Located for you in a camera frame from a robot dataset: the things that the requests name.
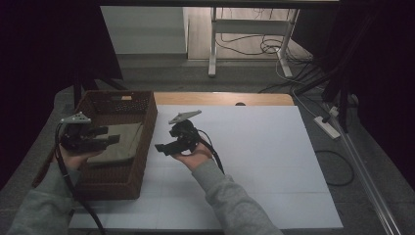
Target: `black device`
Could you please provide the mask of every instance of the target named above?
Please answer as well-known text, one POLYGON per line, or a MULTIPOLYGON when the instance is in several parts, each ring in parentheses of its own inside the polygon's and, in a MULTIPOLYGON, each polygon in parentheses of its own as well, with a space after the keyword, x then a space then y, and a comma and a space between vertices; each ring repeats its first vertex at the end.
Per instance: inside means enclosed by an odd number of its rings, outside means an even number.
POLYGON ((195 151, 199 143, 204 144, 213 154, 214 159, 216 160, 217 166, 224 173, 222 163, 216 151, 213 149, 213 146, 201 137, 199 131, 188 118, 200 114, 201 111, 190 112, 185 114, 179 114, 169 124, 175 123, 171 130, 169 131, 171 137, 177 138, 176 141, 173 141, 168 144, 157 144, 156 149, 159 152, 163 152, 166 156, 180 154, 184 151, 189 150, 190 152, 195 151))
POLYGON ((61 137, 62 146, 73 153, 82 154, 106 150, 109 145, 119 142, 119 135, 96 138, 108 133, 107 126, 92 127, 89 123, 67 124, 61 137))
POLYGON ((169 133, 171 137, 176 137, 177 140, 166 145, 156 145, 156 149, 159 152, 163 152, 166 156, 179 154, 187 150, 193 152, 202 139, 199 135, 198 129, 196 129, 193 123, 188 119, 173 125, 169 133))

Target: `gray sleeve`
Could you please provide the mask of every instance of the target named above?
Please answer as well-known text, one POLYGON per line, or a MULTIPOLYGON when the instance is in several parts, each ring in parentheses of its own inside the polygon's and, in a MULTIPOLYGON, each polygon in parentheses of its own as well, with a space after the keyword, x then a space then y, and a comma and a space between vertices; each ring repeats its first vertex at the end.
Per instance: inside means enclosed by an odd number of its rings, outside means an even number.
MULTIPOLYGON (((80 172, 71 169, 68 172, 75 183, 80 172)), ((59 167, 51 163, 42 182, 27 193, 7 234, 68 234, 72 205, 59 167)))
POLYGON ((232 177, 225 176, 213 160, 199 165, 192 174, 205 190, 207 202, 225 234, 283 234, 263 208, 232 177))

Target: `hand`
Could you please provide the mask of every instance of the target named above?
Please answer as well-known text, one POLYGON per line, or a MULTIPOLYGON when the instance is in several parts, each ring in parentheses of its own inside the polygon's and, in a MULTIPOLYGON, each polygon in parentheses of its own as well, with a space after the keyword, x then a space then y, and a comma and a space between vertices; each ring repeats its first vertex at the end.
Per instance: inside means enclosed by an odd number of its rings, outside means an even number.
MULTIPOLYGON (((104 151, 98 151, 98 152, 90 152, 90 153, 83 153, 83 154, 74 154, 71 152, 68 152, 62 145, 59 145, 59 148, 61 150, 62 158, 64 159, 64 163, 67 167, 78 169, 83 162, 85 162, 88 158, 95 157, 97 155, 102 154, 104 151)), ((54 156, 53 163, 56 163, 57 160, 54 156)))
POLYGON ((198 143, 195 151, 190 155, 175 154, 172 156, 193 171, 200 164, 211 159, 211 151, 204 144, 198 143))

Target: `metal stand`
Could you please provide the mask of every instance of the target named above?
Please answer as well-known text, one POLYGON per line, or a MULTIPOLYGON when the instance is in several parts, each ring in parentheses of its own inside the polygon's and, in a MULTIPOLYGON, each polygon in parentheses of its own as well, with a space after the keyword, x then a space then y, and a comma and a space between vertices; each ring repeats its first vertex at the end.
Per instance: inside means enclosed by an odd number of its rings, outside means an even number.
POLYGON ((343 132, 343 128, 340 127, 339 123, 336 120, 333 121, 333 124, 342 135, 342 142, 345 146, 347 155, 353 164, 356 174, 359 177, 368 198, 375 207, 376 213, 378 214, 378 217, 384 226, 385 231, 388 235, 400 235, 400 229, 397 225, 396 219, 391 212, 391 209, 388 206, 387 201, 376 186, 369 170, 366 168, 366 163, 360 157, 350 136, 347 133, 343 132))
POLYGON ((296 18, 299 13, 295 9, 288 21, 257 21, 257 20, 223 20, 216 17, 216 8, 211 8, 211 42, 210 56, 208 60, 208 76, 216 75, 216 34, 217 33, 239 33, 239 34, 266 34, 284 36, 281 48, 278 50, 278 60, 286 77, 291 77, 290 67, 287 63, 286 50, 293 33, 296 18))

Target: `power strip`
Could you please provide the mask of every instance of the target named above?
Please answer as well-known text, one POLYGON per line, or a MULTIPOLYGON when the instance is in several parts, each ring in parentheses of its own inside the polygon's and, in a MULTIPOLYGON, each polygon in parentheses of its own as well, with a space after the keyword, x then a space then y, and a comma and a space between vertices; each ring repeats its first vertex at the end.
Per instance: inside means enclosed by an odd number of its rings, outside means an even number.
POLYGON ((314 122, 316 122, 324 130, 324 132, 326 132, 332 139, 335 140, 340 138, 339 132, 335 128, 333 128, 333 126, 329 122, 323 122, 323 117, 316 117, 314 119, 314 122))

